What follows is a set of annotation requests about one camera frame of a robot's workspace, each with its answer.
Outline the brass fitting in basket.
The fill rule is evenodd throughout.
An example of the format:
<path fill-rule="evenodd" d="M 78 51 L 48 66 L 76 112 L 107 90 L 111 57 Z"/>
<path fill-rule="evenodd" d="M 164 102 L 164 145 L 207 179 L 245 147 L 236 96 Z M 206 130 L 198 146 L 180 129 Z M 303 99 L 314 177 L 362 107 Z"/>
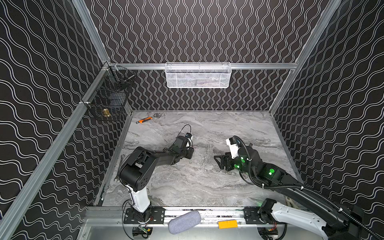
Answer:
<path fill-rule="evenodd" d="M 109 111 L 109 109 L 103 109 L 102 110 L 102 114 L 105 118 L 110 118 L 111 117 L 111 113 Z"/>

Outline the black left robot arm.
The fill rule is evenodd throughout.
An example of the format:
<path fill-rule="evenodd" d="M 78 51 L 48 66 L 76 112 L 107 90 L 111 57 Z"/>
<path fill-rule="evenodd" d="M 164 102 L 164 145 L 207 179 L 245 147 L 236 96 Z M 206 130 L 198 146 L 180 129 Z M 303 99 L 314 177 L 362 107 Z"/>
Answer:
<path fill-rule="evenodd" d="M 181 159 L 190 160 L 193 156 L 193 135 L 187 133 L 177 136 L 173 144 L 163 151 L 150 151 L 137 147 L 120 164 L 117 177 L 121 184 L 130 190 L 133 208 L 144 213 L 151 202 L 148 197 L 147 184 L 155 168 L 158 166 L 173 166 Z"/>

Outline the white mesh wall basket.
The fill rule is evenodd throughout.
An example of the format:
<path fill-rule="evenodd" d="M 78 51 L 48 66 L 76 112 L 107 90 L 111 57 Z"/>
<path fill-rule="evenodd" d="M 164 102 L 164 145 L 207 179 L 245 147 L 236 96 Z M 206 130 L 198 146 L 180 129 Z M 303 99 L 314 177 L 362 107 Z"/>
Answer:
<path fill-rule="evenodd" d="M 225 89 L 230 84 L 232 66 L 226 62 L 167 62 L 165 75 L 168 88 Z"/>

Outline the grey fabric pouch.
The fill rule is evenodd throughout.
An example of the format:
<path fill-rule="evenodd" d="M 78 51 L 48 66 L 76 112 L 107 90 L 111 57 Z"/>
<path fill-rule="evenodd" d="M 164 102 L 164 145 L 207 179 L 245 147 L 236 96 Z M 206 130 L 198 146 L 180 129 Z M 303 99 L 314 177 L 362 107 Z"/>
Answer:
<path fill-rule="evenodd" d="M 176 235 L 199 225 L 201 220 L 202 218 L 198 211 L 188 212 L 172 219 L 168 224 L 168 229 L 172 235 Z"/>

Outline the orange handled adjustable wrench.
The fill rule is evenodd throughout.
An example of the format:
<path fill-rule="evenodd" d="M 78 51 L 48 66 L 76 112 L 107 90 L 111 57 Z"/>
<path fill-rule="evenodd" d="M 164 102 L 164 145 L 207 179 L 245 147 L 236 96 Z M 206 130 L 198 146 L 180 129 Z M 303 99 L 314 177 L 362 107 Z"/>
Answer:
<path fill-rule="evenodd" d="M 142 123 L 145 123 L 147 121 L 150 121 L 150 120 L 153 120 L 153 119 L 156 119 L 156 118 L 159 118 L 161 115 L 159 113 L 155 113 L 154 115 L 152 116 L 149 116 L 149 117 L 146 117 L 144 119 L 141 119 L 141 120 L 138 120 L 136 121 L 136 124 L 142 124 Z"/>

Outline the yellow block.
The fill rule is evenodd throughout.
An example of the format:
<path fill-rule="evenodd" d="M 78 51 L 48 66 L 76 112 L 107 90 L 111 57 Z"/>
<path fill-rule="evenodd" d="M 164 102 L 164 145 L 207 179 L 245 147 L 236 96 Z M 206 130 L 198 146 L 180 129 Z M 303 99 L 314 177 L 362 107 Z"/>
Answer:
<path fill-rule="evenodd" d="M 233 229 L 238 227 L 238 222 L 236 220 L 227 220 L 218 222 L 220 230 L 223 229 Z"/>

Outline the aluminium front rail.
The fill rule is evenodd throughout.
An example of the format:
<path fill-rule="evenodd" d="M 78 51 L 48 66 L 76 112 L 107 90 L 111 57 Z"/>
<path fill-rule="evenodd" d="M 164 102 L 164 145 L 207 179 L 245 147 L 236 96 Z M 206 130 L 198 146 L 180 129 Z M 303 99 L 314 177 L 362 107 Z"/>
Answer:
<path fill-rule="evenodd" d="M 218 227 L 218 222 L 236 220 L 239 227 L 268 227 L 259 221 L 255 207 L 156 207 L 152 219 L 143 226 L 167 227 L 168 223 L 186 213 L 197 211 L 201 215 L 199 227 Z M 87 227 L 137 227 L 140 223 L 122 207 L 90 207 L 85 216 Z"/>

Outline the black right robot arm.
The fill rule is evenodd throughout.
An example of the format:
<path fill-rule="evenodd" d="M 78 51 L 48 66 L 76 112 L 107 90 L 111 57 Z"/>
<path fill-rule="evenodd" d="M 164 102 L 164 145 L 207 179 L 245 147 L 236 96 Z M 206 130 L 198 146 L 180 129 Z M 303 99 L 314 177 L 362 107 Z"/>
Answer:
<path fill-rule="evenodd" d="M 251 146 L 230 146 L 224 155 L 214 156 L 220 169 L 238 170 L 249 182 L 264 190 L 282 194 L 306 210 L 295 209 L 272 199 L 257 208 L 257 221 L 265 224 L 290 224 L 310 231 L 324 240 L 359 240 L 364 232 L 382 237 L 363 224 L 364 212 L 356 206 L 342 206 L 298 182 L 282 168 L 265 163 Z"/>

